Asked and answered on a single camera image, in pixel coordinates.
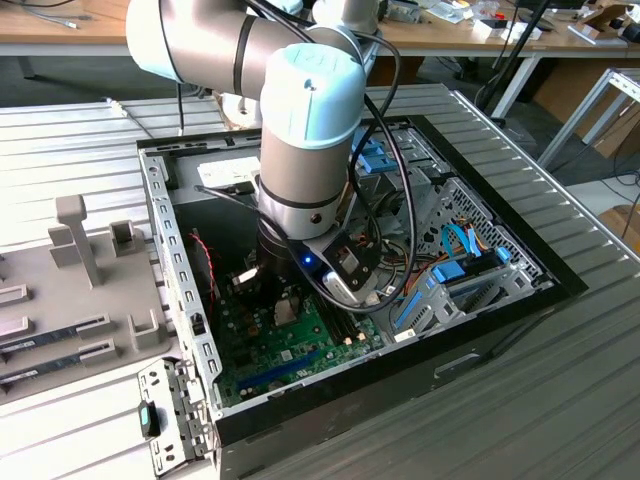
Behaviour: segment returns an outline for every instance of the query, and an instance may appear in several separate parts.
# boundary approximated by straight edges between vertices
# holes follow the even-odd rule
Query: metal table
[[[591,109],[611,87],[620,90],[620,94],[611,102],[611,105],[609,105],[582,139],[587,145],[591,145],[597,139],[605,125],[623,108],[625,102],[631,99],[632,103],[640,103],[640,68],[607,69],[587,96],[584,97],[582,103],[578,105],[575,112],[569,117],[564,127],[560,129],[551,143],[549,143],[549,146],[542,155],[540,155],[538,164],[541,167],[549,165],[556,155],[560,153],[560,150],[562,150],[562,147],[567,143],[569,137],[576,131]]]
[[[386,91],[370,94],[381,103]],[[175,135],[174,100],[125,105],[153,135]],[[188,134],[223,129],[207,100],[185,111]],[[634,478],[640,260],[461,95],[404,87],[389,112],[400,114],[427,115],[590,290],[489,365],[251,478]],[[148,231],[134,147],[144,135],[129,119],[104,104],[5,109],[0,119],[0,216],[15,217],[12,244],[43,241],[48,199],[62,191],[86,195],[90,230],[132,218]],[[135,411],[140,368],[0,407],[0,431],[13,433],[0,435],[0,471],[153,478]],[[182,477],[211,471],[195,465]]]

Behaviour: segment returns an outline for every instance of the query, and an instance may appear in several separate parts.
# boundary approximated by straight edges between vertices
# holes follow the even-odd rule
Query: black cable
[[[249,6],[251,6],[254,9],[262,9],[263,11],[266,10],[267,12],[271,13],[270,16],[276,22],[278,22],[280,25],[284,26],[287,30],[289,30],[290,32],[295,34],[301,40],[303,40],[303,41],[305,41],[307,43],[315,43],[313,41],[313,39],[311,37],[309,37],[306,33],[302,32],[295,25],[293,25],[292,23],[290,23],[286,19],[284,19],[280,15],[280,10],[278,8],[274,7],[273,5],[271,5],[270,3],[266,2],[265,0],[245,0],[245,3],[247,3]],[[381,43],[381,44],[383,44],[382,42],[385,42],[388,45],[388,46],[387,45],[385,45],[385,46],[387,48],[389,48],[389,50],[391,50],[392,53],[393,53],[394,50],[395,50],[395,52],[397,52],[397,57],[396,57],[396,54],[394,53],[394,57],[397,58],[397,62],[400,60],[400,53],[389,42],[386,42],[385,40],[379,39],[378,37],[375,37],[373,35],[364,34],[364,33],[356,33],[356,36],[360,36],[360,38],[369,39],[371,41],[377,41],[378,43]],[[392,92],[390,91],[390,94],[387,96],[387,98],[385,99],[385,102],[383,104],[383,111],[386,112],[387,108],[389,107],[389,104],[391,103],[392,98],[393,98]],[[265,222],[268,226],[270,226],[272,228],[272,230],[274,232],[276,232],[276,234],[278,236],[281,237],[281,239],[283,240],[283,242],[285,243],[285,245],[287,247],[287,250],[289,250],[289,253],[292,255],[294,261],[298,265],[298,268],[300,268],[300,270],[302,271],[302,273],[305,276],[305,278],[307,279],[307,281],[309,281],[311,283],[311,286],[314,288],[314,290],[316,290],[320,295],[322,295],[322,297],[325,300],[327,300],[328,302],[332,303],[333,305],[335,305],[335,306],[337,306],[339,308],[342,308],[342,309],[347,310],[347,311],[352,312],[352,313],[369,314],[369,313],[377,312],[378,310],[381,310],[382,308],[386,307],[387,305],[390,305],[391,302],[393,302],[393,300],[395,300],[395,298],[398,297],[398,295],[400,294],[401,290],[407,284],[407,282],[409,280],[409,277],[411,276],[411,270],[413,269],[413,265],[415,263],[416,250],[417,250],[417,245],[418,245],[418,233],[417,233],[415,207],[414,207],[414,204],[413,204],[413,195],[411,194],[411,182],[410,182],[410,179],[409,179],[409,172],[407,171],[407,167],[404,164],[404,160],[402,158],[402,152],[400,151],[400,148],[398,147],[398,144],[397,144],[395,138],[393,137],[393,134],[391,133],[391,130],[389,130],[388,125],[384,122],[384,119],[382,118],[382,114],[376,108],[375,104],[373,103],[371,98],[369,98],[369,96],[367,94],[365,94],[365,96],[364,96],[364,103],[365,103],[365,106],[371,112],[371,115],[373,116],[375,122],[377,122],[379,124],[380,128],[382,129],[382,132],[384,133],[386,141],[389,143],[389,147],[391,148],[393,156],[395,157],[396,162],[398,163],[398,169],[400,170],[400,177],[402,179],[402,186],[404,188],[405,195],[406,195],[407,208],[409,210],[409,236],[410,236],[409,261],[408,261],[408,264],[407,264],[407,270],[403,274],[402,279],[400,281],[399,288],[394,290],[394,292],[391,295],[389,295],[385,300],[383,300],[381,303],[379,303],[378,305],[374,305],[372,307],[353,307],[351,305],[347,305],[345,303],[342,303],[342,302],[336,300],[329,292],[327,292],[324,289],[324,287],[319,285],[318,282],[316,282],[316,280],[306,271],[306,269],[305,269],[304,265],[302,264],[301,260],[298,258],[295,249],[293,248],[291,243],[288,242],[288,240],[286,240],[286,234],[282,230],[282,228],[276,222],[271,220],[271,218],[267,217],[262,212],[258,211],[258,214],[262,218],[263,222]],[[352,184],[352,188],[353,188],[354,192],[356,193],[356,195],[358,196],[359,200],[363,202],[363,204],[365,206],[365,209],[367,210],[367,214],[371,215],[373,213],[372,209],[371,209],[371,206],[368,204],[368,202],[364,198],[364,195],[360,191],[360,188],[358,186],[357,181],[356,182],[352,182],[351,184]],[[378,235],[379,238],[380,238],[380,241],[382,241],[382,234],[380,233],[380,226],[377,225],[377,222],[376,222],[376,227],[377,227],[376,235]]]
[[[280,10],[280,15],[290,22],[297,23],[298,25],[302,25],[305,28],[313,27],[315,25],[314,22],[310,22],[309,20],[305,20],[304,18],[291,15],[290,13],[285,12],[282,9],[278,9],[278,10]]]
[[[459,70],[456,70],[455,68],[453,68],[451,65],[447,65],[446,63],[444,63],[444,61],[440,58],[440,57],[436,57],[436,60],[438,61],[438,63],[440,63],[440,65],[442,65],[444,68],[446,68],[447,70],[449,70],[450,72],[453,73],[460,73]]]
[[[627,234],[627,230],[629,230],[629,225],[631,225],[631,219],[633,218],[633,214],[635,213],[636,207],[638,206],[638,201],[640,201],[640,193],[638,193],[638,196],[633,202],[633,205],[631,205],[631,210],[629,211],[629,216],[627,217],[627,224],[624,226],[624,230],[622,231],[622,237],[620,237],[621,240],[624,240],[624,237]]]
[[[394,62],[395,62],[395,71],[393,74],[393,80],[391,81],[391,87],[389,88],[389,93],[387,94],[387,97],[384,99],[384,102],[380,107],[380,115],[383,116],[385,113],[387,113],[387,110],[389,109],[389,106],[393,101],[393,97],[395,97],[395,94],[398,91],[398,85],[400,84],[400,75],[402,73],[402,57],[400,56],[400,52],[398,51],[398,49],[394,47],[390,42],[386,41],[385,39],[377,37],[376,35],[371,35],[364,32],[354,32],[354,33],[358,38],[378,43],[378,45],[388,49],[393,55]],[[373,132],[375,131],[375,129],[376,129],[375,123],[372,123],[369,126],[369,128],[366,130],[362,138],[360,139],[360,142],[358,143],[355,150],[353,151],[353,154],[351,155],[351,162],[349,162],[349,183],[351,183],[351,185],[354,186],[353,187],[354,193],[356,194],[356,196],[364,206],[364,209],[367,212],[367,215],[369,216],[369,225],[373,225],[374,227],[374,230],[376,232],[376,239],[375,239],[376,248],[381,249],[382,233],[380,232],[380,226],[378,225],[378,221],[376,220],[376,214],[375,212],[372,211],[371,208],[369,208],[369,204],[367,203],[366,199],[359,192],[359,187],[356,190],[356,187],[358,185],[358,179],[356,178],[356,167],[358,165],[358,159],[360,158],[360,154],[364,150],[365,145],[371,138],[371,135],[373,135]]]
[[[635,181],[633,183],[624,183],[622,180],[620,180],[620,174],[618,173],[618,155],[620,155],[620,152],[624,149],[624,146],[629,141],[629,138],[631,138],[631,136],[632,136],[631,134],[634,132],[634,130],[636,128],[638,128],[638,125],[640,125],[640,119],[638,119],[638,121],[633,125],[633,127],[631,127],[631,130],[629,131],[629,134],[627,135],[627,137],[622,142],[620,142],[620,145],[618,145],[618,147],[616,148],[616,150],[615,150],[615,152],[613,154],[613,176],[616,177],[616,180],[618,180],[618,183],[620,185],[624,185],[625,187],[630,187],[630,186],[632,186],[634,184],[635,185],[639,185],[640,184],[640,173],[639,172],[637,172],[637,171],[635,172],[636,179],[635,179]]]
[[[516,9],[513,12],[513,18],[511,19],[511,26],[509,27],[509,33],[507,34],[507,39],[504,41],[504,45],[502,45],[502,50],[500,51],[500,54],[498,55],[498,58],[496,58],[496,60],[493,62],[493,69],[494,71],[500,67],[500,63],[502,62],[502,57],[504,55],[504,52],[507,49],[507,45],[509,45],[509,39],[511,38],[511,32],[513,31],[513,26],[516,24],[516,21],[518,19],[518,6],[516,6]],[[500,76],[499,73],[497,73],[496,75],[494,75],[493,77],[491,77],[489,79],[489,81],[487,83],[485,83],[482,87],[480,87],[480,89],[476,92],[475,97],[473,98],[473,104],[477,107],[478,106],[478,99],[482,98],[482,95],[484,94],[484,91],[489,88],[493,82],[495,82],[498,77]]]
[[[184,133],[184,110],[182,109],[182,85],[176,82],[176,98],[178,99],[178,115],[180,116],[179,134]]]
[[[249,5],[255,11],[261,10],[265,14],[269,15],[270,18],[275,20],[277,23],[282,25],[284,28],[293,33],[296,37],[306,43],[315,43],[313,39],[307,35],[305,32],[300,30],[298,27],[288,22],[281,16],[281,11],[278,7],[274,7],[269,2],[265,0],[244,0],[244,3]]]
[[[626,195],[622,195],[620,192],[618,192],[616,189],[614,189],[613,187],[611,187],[611,185],[609,185],[607,182],[605,182],[604,180],[600,180],[602,182],[602,184],[607,187],[609,190],[611,190],[613,193],[615,193],[616,195],[618,195],[620,198],[626,200],[629,203],[633,203],[633,200],[631,200],[629,197],[627,197]]]
[[[522,32],[522,35],[520,35],[520,38],[518,39],[516,45],[513,47],[513,50],[511,50],[511,53],[509,54],[509,58],[507,59],[507,62],[504,64],[502,68],[500,68],[500,71],[498,72],[498,76],[495,82],[487,86],[487,90],[485,90],[482,97],[480,98],[480,101],[478,102],[478,105],[477,105],[477,107],[480,110],[482,111],[486,110],[486,108],[489,106],[489,103],[491,102],[491,98],[493,97],[493,95],[495,95],[496,91],[498,90],[498,88],[500,88],[502,82],[509,76],[513,68],[515,68],[518,62],[518,56],[520,55],[520,52],[524,48],[524,45],[527,42],[527,40],[529,40],[529,36],[531,35],[531,32],[535,28],[536,24],[542,18],[542,15],[544,14],[544,11],[547,9],[547,7],[549,6],[550,2],[551,0],[541,0],[540,3],[536,6],[536,9],[534,10],[531,16],[531,21],[527,23],[527,26],[524,29],[524,32]]]
[[[254,12],[256,12],[256,15],[260,18],[267,18],[267,16],[264,14],[264,12],[262,10],[255,10],[252,9]]]
[[[511,38],[511,32],[513,32],[513,26],[518,21],[518,9],[520,7],[516,5],[516,9],[513,11],[513,18],[511,19],[511,26],[509,27],[509,33],[507,34],[507,39],[504,41],[504,45],[502,46],[502,50],[500,51],[500,55],[496,58],[493,64],[495,65],[494,70],[500,68],[500,63],[502,62],[502,56],[504,55],[505,50],[507,49],[507,45],[509,45],[509,39]]]
[[[607,129],[606,129],[604,132],[602,132],[602,133],[601,133],[597,138],[594,138],[593,140],[591,140],[591,142],[590,142],[590,143],[588,143],[588,144],[586,144],[584,147],[582,147],[582,149],[581,149],[581,150],[580,150],[576,155],[574,155],[573,157],[571,157],[571,158],[569,158],[569,159],[565,160],[563,163],[561,163],[561,164],[559,164],[559,165],[556,165],[555,167],[553,167],[553,168],[549,169],[549,173],[553,174],[553,173],[557,172],[558,170],[563,169],[564,167],[566,167],[566,166],[567,166],[567,165],[569,165],[570,163],[574,162],[575,160],[579,159],[579,158],[582,156],[582,154],[583,154],[584,152],[586,152],[586,151],[587,151],[587,149],[588,149],[589,147],[593,147],[596,143],[598,143],[598,142],[600,142],[600,141],[602,141],[602,140],[605,140],[606,138],[610,137],[610,136],[611,136],[611,135],[613,135],[614,133],[616,133],[616,132],[620,131],[620,130],[621,130],[622,128],[624,128],[624,127],[625,127],[625,126],[626,126],[630,121],[632,121],[632,120],[633,120],[633,119],[638,115],[638,113],[640,113],[640,112],[636,112],[636,113],[634,113],[633,115],[631,115],[628,119],[626,119],[626,121],[625,121],[625,122],[623,122],[621,125],[619,125],[619,126],[618,126],[616,129],[614,129],[614,130],[611,130],[611,129],[612,129],[612,128],[613,128],[613,126],[616,124],[616,123],[615,123],[616,121],[612,122],[612,123],[607,127]],[[638,126],[638,124],[639,124],[639,123],[640,123],[640,120],[638,120],[638,123],[636,123],[636,124],[634,125],[634,127],[631,129],[631,131],[635,130],[635,128]],[[616,152],[619,152],[621,147],[622,147],[622,144],[618,146],[618,148],[616,149]],[[613,167],[614,167],[613,169],[614,169],[614,174],[615,174],[615,166],[616,166],[616,160],[615,160],[615,159],[616,159],[616,157],[614,157],[614,159],[613,159]]]
[[[15,0],[2,0],[2,1],[4,3],[10,3],[11,5],[18,5],[21,7],[53,8],[53,7],[60,7],[62,5],[66,5],[67,3],[75,2],[76,0],[63,0],[62,2],[50,3],[46,5],[38,5],[37,3],[22,3],[22,2],[17,2]]]

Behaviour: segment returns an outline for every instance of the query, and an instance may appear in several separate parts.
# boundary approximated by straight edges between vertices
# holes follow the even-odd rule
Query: metal bracket
[[[138,385],[141,398],[155,406],[160,424],[160,435],[149,443],[156,476],[213,452],[213,427],[191,361],[158,360],[138,373]]]

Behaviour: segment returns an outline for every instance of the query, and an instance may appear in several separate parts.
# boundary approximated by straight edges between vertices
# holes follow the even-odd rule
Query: robotic arm
[[[364,14],[373,23],[360,18],[355,24],[377,29],[378,0],[321,0],[321,15],[327,16],[330,3],[341,6],[340,18],[353,22],[356,13]],[[324,286],[338,301],[360,305],[375,289],[379,259],[359,250],[335,222],[364,107],[358,41],[344,25],[315,25],[306,33],[316,43],[300,43],[277,23],[247,15],[246,5],[133,0],[129,49],[144,70],[260,99],[259,209],[293,241],[308,271],[323,272]],[[282,275],[296,268],[283,240],[264,222],[258,260]]]

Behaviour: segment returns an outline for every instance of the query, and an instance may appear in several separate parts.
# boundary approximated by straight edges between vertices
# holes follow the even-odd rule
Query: motherboard
[[[293,302],[283,300],[287,305],[299,302],[297,312],[280,318],[274,308],[255,308],[243,302],[243,296],[225,295],[216,302],[214,322],[218,325],[213,330],[224,362],[218,382],[224,407],[385,346],[369,318],[356,319],[317,294],[292,298]]]

